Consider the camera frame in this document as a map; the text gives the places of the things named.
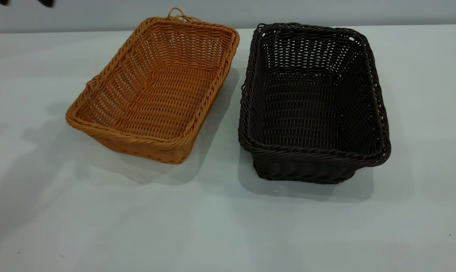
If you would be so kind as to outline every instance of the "wicker basket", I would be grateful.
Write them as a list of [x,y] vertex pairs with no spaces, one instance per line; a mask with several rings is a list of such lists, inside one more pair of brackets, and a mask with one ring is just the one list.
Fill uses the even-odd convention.
[[259,25],[241,103],[239,141],[262,178],[337,184],[391,153],[373,53],[352,29]]
[[228,26],[171,12],[140,24],[71,105],[69,125],[117,152],[183,162],[240,37]]

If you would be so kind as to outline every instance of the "gray wall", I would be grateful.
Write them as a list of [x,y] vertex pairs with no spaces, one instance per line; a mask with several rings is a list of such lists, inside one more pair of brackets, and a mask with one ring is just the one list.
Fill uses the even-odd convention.
[[37,0],[0,5],[0,32],[134,29],[143,19],[178,6],[187,15],[235,28],[258,23],[390,25],[456,24],[456,0]]

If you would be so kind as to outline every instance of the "table surface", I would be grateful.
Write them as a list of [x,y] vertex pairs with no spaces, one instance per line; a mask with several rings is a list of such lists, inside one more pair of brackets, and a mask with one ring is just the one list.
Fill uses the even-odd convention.
[[240,147],[250,29],[181,165],[65,122],[130,32],[0,34],[0,272],[456,272],[456,25],[354,29],[392,154],[339,185],[260,179]]

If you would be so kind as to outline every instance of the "black wicker basket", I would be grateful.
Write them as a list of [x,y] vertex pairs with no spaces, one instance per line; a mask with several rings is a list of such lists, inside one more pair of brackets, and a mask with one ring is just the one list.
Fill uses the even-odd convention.
[[391,153],[373,53],[352,29],[260,24],[241,103],[239,141],[261,178],[337,184]]

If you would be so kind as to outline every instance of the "tan wicker basket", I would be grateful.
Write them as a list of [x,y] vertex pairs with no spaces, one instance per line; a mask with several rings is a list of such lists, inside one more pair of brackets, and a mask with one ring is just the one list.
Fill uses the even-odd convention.
[[240,41],[228,26],[181,12],[137,27],[66,113],[114,151],[179,164],[223,85]]

